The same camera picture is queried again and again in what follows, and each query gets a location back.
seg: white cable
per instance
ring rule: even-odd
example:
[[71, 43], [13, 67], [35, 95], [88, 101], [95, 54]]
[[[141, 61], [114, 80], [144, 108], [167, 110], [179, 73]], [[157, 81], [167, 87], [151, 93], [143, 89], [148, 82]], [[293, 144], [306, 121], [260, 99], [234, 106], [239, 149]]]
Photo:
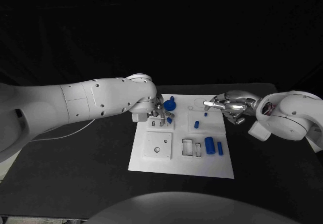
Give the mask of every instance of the white cable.
[[65, 135], [65, 136], [62, 136], [62, 137], [58, 137], [58, 138], [50, 138], [50, 139], [36, 139], [36, 140], [33, 140], [33, 141], [45, 141], [45, 140], [55, 140], [55, 139], [62, 139], [62, 138], [65, 138], [65, 137], [69, 137], [71, 135], [73, 135], [75, 133], [78, 133], [82, 129], [79, 129], [76, 132], [73, 132], [72, 134], [68, 134], [68, 135]]

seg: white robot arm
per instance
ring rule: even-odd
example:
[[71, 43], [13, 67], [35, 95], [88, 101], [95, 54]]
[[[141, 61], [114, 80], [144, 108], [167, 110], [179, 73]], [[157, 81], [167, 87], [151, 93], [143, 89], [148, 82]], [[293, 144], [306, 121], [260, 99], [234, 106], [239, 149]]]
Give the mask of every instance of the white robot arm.
[[151, 78], [144, 74], [52, 86], [0, 84], [0, 162], [39, 134], [65, 124], [125, 111], [133, 113], [134, 122], [147, 121], [151, 111], [156, 117], [173, 118], [156, 93]]
[[203, 104], [205, 110], [210, 106], [221, 109], [235, 125], [245, 121], [242, 114], [255, 116], [248, 133], [258, 140], [265, 141], [271, 134], [288, 140], [307, 137], [323, 149], [323, 101], [316, 95], [290, 91], [260, 98], [245, 91], [228, 91]]

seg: black table surface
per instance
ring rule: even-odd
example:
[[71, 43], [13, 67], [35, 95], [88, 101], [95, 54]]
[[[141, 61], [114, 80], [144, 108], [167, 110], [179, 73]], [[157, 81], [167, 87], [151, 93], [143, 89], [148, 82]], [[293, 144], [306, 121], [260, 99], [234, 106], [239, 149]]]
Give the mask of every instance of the black table surface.
[[[157, 86], [163, 94], [216, 95], [245, 90], [274, 93], [271, 84]], [[186, 191], [223, 196], [288, 216], [322, 222], [323, 167], [306, 139], [274, 135], [258, 141], [225, 119], [235, 179], [128, 171], [136, 126], [131, 113], [102, 118], [75, 135], [27, 144], [0, 185], [0, 214], [88, 219], [117, 202], [154, 192]], [[55, 137], [86, 122], [42, 135]]]

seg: white platform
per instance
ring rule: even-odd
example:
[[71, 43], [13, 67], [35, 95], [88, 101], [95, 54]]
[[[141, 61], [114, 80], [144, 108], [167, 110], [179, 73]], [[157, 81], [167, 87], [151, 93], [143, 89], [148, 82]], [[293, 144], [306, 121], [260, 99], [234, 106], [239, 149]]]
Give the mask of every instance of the white platform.
[[[164, 94], [164, 100], [170, 96], [174, 97], [177, 105], [172, 111], [173, 123], [160, 127], [160, 120], [148, 118], [147, 122], [137, 124], [128, 170], [234, 179], [222, 113], [213, 108], [209, 111], [203, 110], [202, 102], [210, 100], [213, 96]], [[196, 120], [200, 122], [199, 129], [193, 128]], [[213, 155], [206, 154], [206, 137], [213, 137], [216, 150]], [[183, 139], [192, 140], [193, 156], [182, 155]], [[219, 156], [218, 141], [222, 142], [223, 156]], [[196, 157], [196, 143], [200, 143], [200, 158]]]

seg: black curtain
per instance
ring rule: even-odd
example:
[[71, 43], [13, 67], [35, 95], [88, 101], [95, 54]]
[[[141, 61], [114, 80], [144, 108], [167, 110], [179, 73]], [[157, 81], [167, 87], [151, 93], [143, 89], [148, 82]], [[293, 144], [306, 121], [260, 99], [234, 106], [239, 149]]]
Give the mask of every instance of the black curtain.
[[0, 81], [68, 84], [143, 72], [157, 85], [272, 83], [323, 61], [320, 1], [92, 1], [0, 7]]

